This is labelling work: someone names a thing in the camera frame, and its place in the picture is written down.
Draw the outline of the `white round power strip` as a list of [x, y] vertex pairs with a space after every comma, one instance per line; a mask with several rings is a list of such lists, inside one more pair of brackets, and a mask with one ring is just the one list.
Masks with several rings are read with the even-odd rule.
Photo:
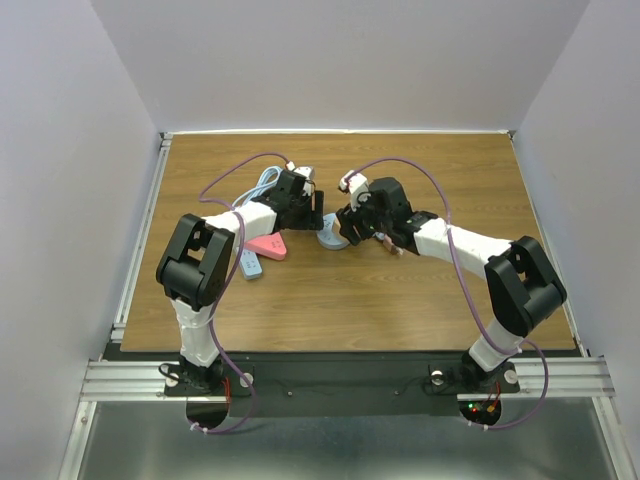
[[336, 214], [325, 214], [323, 216], [323, 227], [321, 230], [316, 232], [316, 238], [323, 248], [331, 251], [338, 251], [345, 249], [350, 245], [350, 242], [336, 231], [337, 228]]

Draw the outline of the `pink triangular power strip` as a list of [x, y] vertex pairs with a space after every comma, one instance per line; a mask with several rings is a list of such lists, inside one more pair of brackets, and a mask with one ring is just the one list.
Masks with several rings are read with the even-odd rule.
[[245, 243], [245, 248], [276, 261], [283, 261], [287, 255], [285, 242], [279, 232], [253, 238]]

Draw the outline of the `white rectangular power strip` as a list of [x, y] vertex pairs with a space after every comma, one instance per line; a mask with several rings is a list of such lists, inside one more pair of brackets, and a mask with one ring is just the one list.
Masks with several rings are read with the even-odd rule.
[[258, 255], [250, 250], [244, 250], [240, 257], [240, 268], [245, 280], [256, 280], [263, 275], [263, 269]]

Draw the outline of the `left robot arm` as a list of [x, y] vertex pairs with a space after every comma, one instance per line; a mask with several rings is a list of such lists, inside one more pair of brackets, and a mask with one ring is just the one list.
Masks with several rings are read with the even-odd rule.
[[179, 366], [163, 375], [202, 394], [223, 382], [219, 349], [210, 326], [228, 284], [231, 258], [245, 244], [281, 230], [319, 231], [324, 193], [314, 186], [314, 169], [287, 168], [274, 186], [246, 203], [212, 217], [183, 215], [156, 269], [156, 281], [170, 299], [179, 324]]

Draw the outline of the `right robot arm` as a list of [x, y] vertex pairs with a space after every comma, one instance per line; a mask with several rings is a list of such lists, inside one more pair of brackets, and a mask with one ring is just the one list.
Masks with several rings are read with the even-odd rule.
[[447, 261], [458, 277], [470, 272], [485, 281], [493, 311], [488, 325], [464, 354], [463, 384], [482, 390], [523, 341], [567, 299], [566, 289], [541, 244], [523, 236], [510, 241], [449, 224], [412, 208], [400, 182], [392, 177], [368, 181], [350, 172], [339, 183], [349, 195], [336, 213], [340, 234], [353, 246], [380, 233], [417, 256]]

